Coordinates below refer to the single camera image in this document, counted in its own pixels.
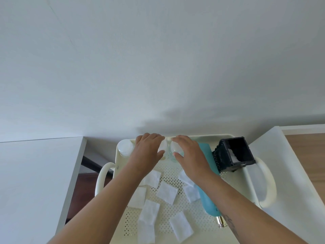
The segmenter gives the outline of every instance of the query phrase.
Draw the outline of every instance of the black bar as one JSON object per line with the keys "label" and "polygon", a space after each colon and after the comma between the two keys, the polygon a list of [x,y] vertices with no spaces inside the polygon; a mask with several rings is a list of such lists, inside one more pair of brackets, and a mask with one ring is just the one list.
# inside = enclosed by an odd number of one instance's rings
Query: black bar
{"label": "black bar", "polygon": [[[94,161],[90,160],[89,158],[87,158],[85,156],[83,156],[83,158],[82,158],[81,165],[83,165],[86,168],[91,169],[97,173],[99,173],[100,170],[102,169],[102,167],[99,164],[96,164]],[[113,174],[108,171],[106,176],[112,178]]]}

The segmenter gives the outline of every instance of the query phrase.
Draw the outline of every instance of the tray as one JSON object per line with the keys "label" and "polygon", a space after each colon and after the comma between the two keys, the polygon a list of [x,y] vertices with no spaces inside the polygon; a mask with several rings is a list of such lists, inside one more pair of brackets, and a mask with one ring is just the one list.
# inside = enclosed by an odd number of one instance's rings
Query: tray
{"label": "tray", "polygon": [[[191,139],[196,140],[197,142],[208,143],[211,147],[211,150],[215,149],[220,139],[233,137],[234,136],[230,134],[190,136]],[[168,143],[171,142],[171,137],[167,137],[166,139]],[[267,171],[268,168],[264,167],[265,164],[258,158],[256,158],[256,160],[262,163],[262,171],[268,183],[267,197],[264,201],[264,206],[268,206],[272,204],[276,198],[275,182],[272,174],[270,174],[270,171]],[[114,169],[114,178],[119,174],[120,170],[125,166],[125,164],[127,164],[127,161],[128,158],[122,157],[119,151],[116,149],[115,164],[108,163],[103,167],[103,173],[102,171],[100,173],[103,174],[103,176],[99,175],[96,184],[95,194],[100,192],[103,188],[103,182],[101,183],[101,177],[104,178],[108,169]],[[156,188],[151,188],[150,186],[147,186],[146,199],[155,201],[160,204],[160,210],[155,224],[155,243],[178,243],[168,220],[169,218],[171,218],[176,213],[182,210],[184,211],[187,220],[189,221],[192,229],[194,230],[194,234],[190,238],[185,240],[183,243],[238,243],[237,239],[235,238],[229,227],[225,227],[222,229],[218,227],[216,218],[208,215],[204,211],[200,200],[191,204],[188,202],[183,190],[183,186],[185,186],[185,184],[178,180],[178,174],[182,170],[182,167],[178,162],[168,158],[165,160],[160,160],[155,166],[154,170],[160,171],[162,173],[160,183],[163,180],[166,183],[178,188],[178,195],[176,196],[174,204],[169,205],[156,196]],[[260,207],[261,203],[263,205],[263,202],[259,202],[257,199],[254,187],[252,185],[252,181],[246,168],[239,169],[235,172],[222,172],[220,176],[223,178],[223,180],[229,183],[233,188],[239,191],[242,195],[244,195],[258,207]],[[140,212],[141,209],[134,209],[129,207],[126,208],[116,228],[111,243],[137,243],[137,220],[139,218]]]}

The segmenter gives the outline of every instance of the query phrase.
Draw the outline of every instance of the person's left hand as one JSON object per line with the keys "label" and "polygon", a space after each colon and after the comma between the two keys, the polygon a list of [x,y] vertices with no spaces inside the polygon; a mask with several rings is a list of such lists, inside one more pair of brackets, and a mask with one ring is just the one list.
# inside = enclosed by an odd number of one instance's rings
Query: person's left hand
{"label": "person's left hand", "polygon": [[128,165],[132,166],[142,177],[148,175],[165,153],[164,150],[158,152],[160,143],[164,139],[164,136],[156,133],[139,135]]}

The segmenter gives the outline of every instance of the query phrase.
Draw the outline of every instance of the perforated tray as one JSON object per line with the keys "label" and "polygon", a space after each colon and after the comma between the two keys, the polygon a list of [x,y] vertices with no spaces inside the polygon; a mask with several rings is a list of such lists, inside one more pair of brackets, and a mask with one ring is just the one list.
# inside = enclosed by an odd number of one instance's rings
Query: perforated tray
{"label": "perforated tray", "polygon": [[[207,135],[191,136],[192,139],[202,143],[209,143],[212,150],[217,146],[222,138],[231,138],[232,135]],[[121,168],[127,163],[127,158],[123,158],[118,150],[116,151],[116,168],[114,176],[117,176]],[[169,219],[180,211],[184,211],[194,234],[183,243],[238,243],[235,236],[228,227],[218,228],[216,218],[205,213],[201,201],[189,203],[183,186],[185,184],[178,180],[178,174],[182,167],[180,164],[171,159],[160,160],[154,168],[162,173],[161,181],[178,188],[178,194],[173,205],[167,204],[156,196],[157,189],[147,186],[146,199],[155,201],[160,204],[160,209],[155,224],[155,243],[178,243],[169,224]],[[245,197],[255,203],[257,200],[254,188],[251,184],[248,174],[244,169],[236,172],[221,173],[221,177],[231,186],[237,189]],[[137,220],[141,209],[127,207],[114,233],[111,243],[137,243]]]}

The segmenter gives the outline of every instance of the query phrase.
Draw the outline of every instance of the white curved handle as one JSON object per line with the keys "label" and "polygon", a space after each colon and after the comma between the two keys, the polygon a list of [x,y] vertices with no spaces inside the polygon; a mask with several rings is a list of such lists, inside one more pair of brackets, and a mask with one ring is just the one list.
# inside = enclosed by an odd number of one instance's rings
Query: white curved handle
{"label": "white curved handle", "polygon": [[109,162],[103,166],[100,170],[100,173],[97,178],[96,187],[95,187],[95,196],[99,194],[104,188],[104,182],[109,169],[115,169],[115,164]]}
{"label": "white curved handle", "polygon": [[258,157],[254,157],[254,159],[258,167],[262,170],[266,181],[266,197],[263,201],[260,201],[259,204],[262,208],[267,208],[272,205],[277,198],[277,186],[270,169],[263,160]]}

